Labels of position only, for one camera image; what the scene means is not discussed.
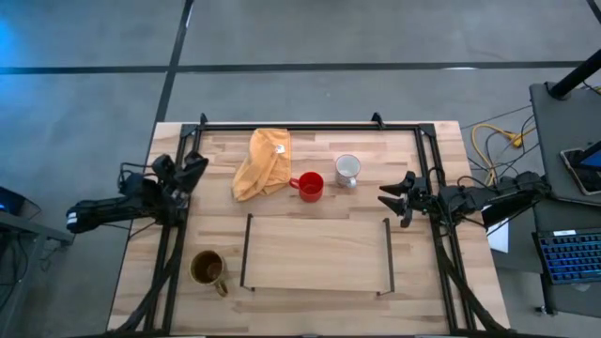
white mug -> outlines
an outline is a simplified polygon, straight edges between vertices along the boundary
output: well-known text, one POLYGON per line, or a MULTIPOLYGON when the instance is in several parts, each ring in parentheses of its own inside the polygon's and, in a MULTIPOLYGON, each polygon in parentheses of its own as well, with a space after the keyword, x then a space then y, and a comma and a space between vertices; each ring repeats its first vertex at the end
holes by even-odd
POLYGON ((336 183, 341 187, 357 187, 357 175, 361 171, 361 162, 352 155, 343 155, 336 160, 336 183))

gray floor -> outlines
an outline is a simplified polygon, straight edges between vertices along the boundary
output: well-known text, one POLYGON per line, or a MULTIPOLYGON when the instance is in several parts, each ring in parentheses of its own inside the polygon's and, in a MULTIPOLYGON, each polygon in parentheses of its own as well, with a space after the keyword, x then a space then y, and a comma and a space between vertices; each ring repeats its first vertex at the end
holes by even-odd
MULTIPOLYGON (((0 67, 167 65, 183 1, 0 2, 0 67)), ((180 64, 581 60, 601 45, 584 0, 196 0, 180 64)), ((399 70, 179 74, 167 121, 459 120, 529 104, 528 85, 570 69, 399 70)), ((84 198, 116 194, 122 161, 143 161, 164 74, 1 75, 0 185, 64 228, 84 198)), ((601 76, 591 79, 601 84, 601 76)), ((518 131, 524 110, 495 120, 518 131)), ((470 131, 464 131, 468 153, 470 131)), ((482 143, 487 132, 482 132, 482 143)), ((533 146, 533 133, 526 139, 533 146)), ((491 141, 493 154, 505 141, 491 141)), ((506 151, 512 159, 519 150, 506 151)), ((542 172, 533 151, 517 170, 542 172)), ((21 315, 19 336, 104 330, 126 234, 100 228, 58 253, 21 315)), ((499 270, 512 327, 594 336, 601 320, 541 317, 535 275, 499 270)))

metal frame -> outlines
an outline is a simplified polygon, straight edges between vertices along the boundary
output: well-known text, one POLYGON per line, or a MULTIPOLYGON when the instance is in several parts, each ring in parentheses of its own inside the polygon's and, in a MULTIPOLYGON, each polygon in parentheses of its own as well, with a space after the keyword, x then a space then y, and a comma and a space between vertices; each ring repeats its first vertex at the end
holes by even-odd
MULTIPOLYGON (((38 262, 44 252, 44 245, 49 239, 54 239, 60 242, 62 246, 68 246, 73 243, 74 235, 66 232, 53 229, 46 225, 31 222, 25 218, 17 217, 6 212, 0 212, 0 228, 8 230, 14 234, 15 239, 20 240, 18 237, 23 235, 31 240, 31 245, 28 247, 29 253, 27 253, 28 264, 32 262, 38 262)), ((6 303, 6 307, 3 309, 2 322, 0 322, 0 337, 11 337, 11 333, 14 330, 15 321, 13 318, 15 315, 19 315, 27 295, 27 290, 32 282, 34 269, 27 269, 19 281, 13 287, 12 293, 7 296, 10 297, 6 303)))
MULTIPOLYGON (((204 114, 201 115, 201 122, 199 124, 184 124, 181 126, 181 132, 179 137, 179 144, 177 145, 177 156, 176 164, 181 165, 183 159, 183 153, 186 147, 187 140, 190 136, 194 137, 193 149, 198 150, 200 144, 200 138, 202 131, 254 131, 257 128, 284 128, 289 131, 411 131, 415 135, 416 147, 420 167, 423 176, 428 175, 428 163, 424 147, 424 137, 428 138, 431 146, 431 151, 434 160, 433 168, 439 168, 437 171, 437 178, 439 185, 444 185, 444 176, 441 173, 443 171, 442 161, 439 153, 438 140, 436 137, 436 131, 434 124, 385 124, 382 121, 381 116, 378 113, 374 113, 371 122, 365 123, 240 123, 240 124, 228 124, 228 123, 208 123, 207 118, 204 114)), ((428 191, 432 192, 432 187, 428 184, 428 191)), ((179 275, 179 265, 181 262, 181 256, 183 254, 183 242, 186 234, 186 226, 188 221, 188 208, 181 210, 180 219, 178 223, 173 226, 163 226, 161 239, 159 242, 159 250, 157 252, 157 260, 155 264, 155 273, 153 275, 153 282, 150 291, 146 294, 145 299, 141 305, 134 311, 134 314, 141 314, 146 317, 143 330, 132 331, 137 328, 137 325, 133 325, 129 330, 116 330, 108 331, 100 336, 120 336, 120 337, 157 337, 157 336, 169 336, 171 331, 171 324, 173 320, 173 312, 175 308, 175 301, 177 296, 177 278, 179 275), (177 238, 175 248, 169 258, 169 261, 165 264, 167 243, 169 241, 169 234, 172 228, 177 229, 177 238), (162 319, 162 326, 160 329, 155 329, 155 315, 157 312, 157 298, 159 293, 169 279, 169 286, 167 291, 167 297, 165 302, 165 310, 162 319)), ((242 271, 240 274, 240 286, 245 287, 251 291, 254 288, 247 287, 244 285, 245 267, 246 267, 246 256, 248 254, 248 241, 250 236, 251 221, 253 215, 248 214, 246 223, 246 234, 244 239, 244 253, 242 257, 242 271)), ((394 277, 393 277, 393 255, 392 255, 392 244, 390 234, 390 220, 383 220, 385 223, 387 233, 387 247, 388 247, 388 264, 390 269, 390 281, 391 291, 394 291, 394 277)), ((430 219, 434 248, 437 257, 437 265, 439 269, 440 285, 442 289, 442 299, 445 306, 445 313, 449 332, 455 334, 460 328, 457 326, 457 318, 455 313, 455 307, 453 302, 453 295, 451 293, 451 287, 449 284, 449 275, 445 272, 442 265, 443 260, 446 258, 446 251, 442 245, 443 237, 440 234, 438 220, 430 219)), ((453 262, 457 269, 457 274, 461 278, 465 279, 465 270, 463 268, 463 261, 460 254, 459 242, 456 238, 456 232, 451 228, 449 232, 450 246, 452 249, 453 262)), ((473 312, 468 306, 465 300, 462 300, 464 316, 466 317, 467 330, 473 330, 476 332, 473 312)))

brown mug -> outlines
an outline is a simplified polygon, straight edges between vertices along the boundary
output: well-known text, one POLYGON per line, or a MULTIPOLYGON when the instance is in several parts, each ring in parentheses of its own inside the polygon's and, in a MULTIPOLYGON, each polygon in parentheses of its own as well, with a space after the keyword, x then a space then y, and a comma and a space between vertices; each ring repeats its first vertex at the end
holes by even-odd
POLYGON ((227 296, 225 259, 212 250, 197 254, 190 263, 190 276, 202 285, 215 285, 221 297, 227 296))

red mug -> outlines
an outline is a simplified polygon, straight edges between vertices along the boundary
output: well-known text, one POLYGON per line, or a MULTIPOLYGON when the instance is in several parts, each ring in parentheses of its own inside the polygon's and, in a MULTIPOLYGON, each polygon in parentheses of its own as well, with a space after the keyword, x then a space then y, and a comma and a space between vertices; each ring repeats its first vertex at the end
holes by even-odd
POLYGON ((318 173, 308 172, 302 174, 299 179, 291 178, 290 186, 299 190, 303 201, 313 203, 317 202, 323 193, 323 178, 318 173))

